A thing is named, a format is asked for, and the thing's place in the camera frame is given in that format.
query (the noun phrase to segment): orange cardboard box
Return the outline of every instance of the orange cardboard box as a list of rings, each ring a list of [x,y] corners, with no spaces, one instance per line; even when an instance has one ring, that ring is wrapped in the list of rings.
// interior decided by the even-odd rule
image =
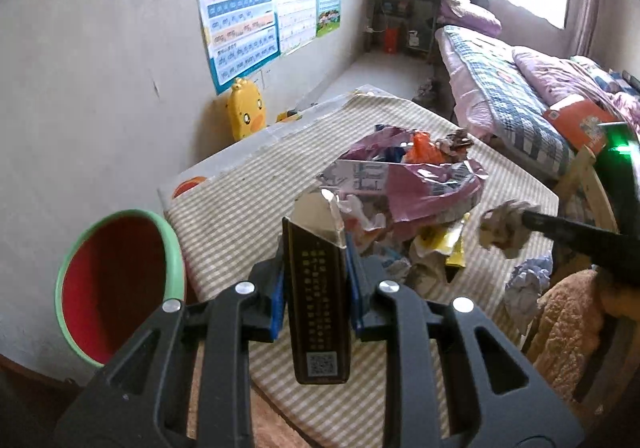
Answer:
[[[587,145],[597,155],[607,142],[600,123],[613,123],[618,118],[600,108],[592,100],[574,94],[557,102],[542,114],[576,150]]]

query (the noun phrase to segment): qr code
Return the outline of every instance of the qr code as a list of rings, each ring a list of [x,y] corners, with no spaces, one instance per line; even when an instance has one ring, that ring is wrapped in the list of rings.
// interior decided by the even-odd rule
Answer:
[[[337,352],[307,352],[306,371],[310,378],[337,376]]]

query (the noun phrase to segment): yellow duck toy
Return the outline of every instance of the yellow duck toy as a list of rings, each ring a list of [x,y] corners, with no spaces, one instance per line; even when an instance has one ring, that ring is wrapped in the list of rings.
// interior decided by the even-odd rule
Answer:
[[[266,127],[262,96],[253,81],[236,78],[226,102],[226,111],[236,141]]]

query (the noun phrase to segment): watermelon trash can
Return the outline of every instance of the watermelon trash can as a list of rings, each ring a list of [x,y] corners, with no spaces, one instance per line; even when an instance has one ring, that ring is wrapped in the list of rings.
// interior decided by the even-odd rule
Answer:
[[[56,316],[74,352],[101,367],[169,298],[185,298],[178,237],[156,213],[128,209],[92,225],[66,255]]]

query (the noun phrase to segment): gingham tablecloth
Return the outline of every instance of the gingham tablecloth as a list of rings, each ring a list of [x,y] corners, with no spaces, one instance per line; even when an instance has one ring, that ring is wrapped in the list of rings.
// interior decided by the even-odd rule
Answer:
[[[175,199],[166,214],[180,239],[200,300],[245,279],[254,263],[273,256],[282,217],[292,210],[295,197],[378,123],[422,129],[434,138],[456,128],[411,101],[354,94],[340,110],[255,151],[240,167],[210,178]],[[551,242],[534,234],[520,258],[507,261],[497,251],[486,251],[478,245],[479,219],[487,209],[508,199],[537,203],[543,212],[555,215],[558,199],[481,142],[476,142],[470,156],[482,163],[490,177],[482,201],[465,228],[467,268],[452,284],[436,284],[426,296],[443,303],[460,295],[469,297],[517,341],[516,328],[501,303],[505,279],[517,263],[549,251]],[[348,383],[302,386],[295,380],[285,323],[274,344],[251,345],[251,375],[280,411],[322,446],[378,447],[382,445],[384,423],[385,352],[384,344],[353,342]],[[445,433],[448,423],[441,375],[436,380]]]

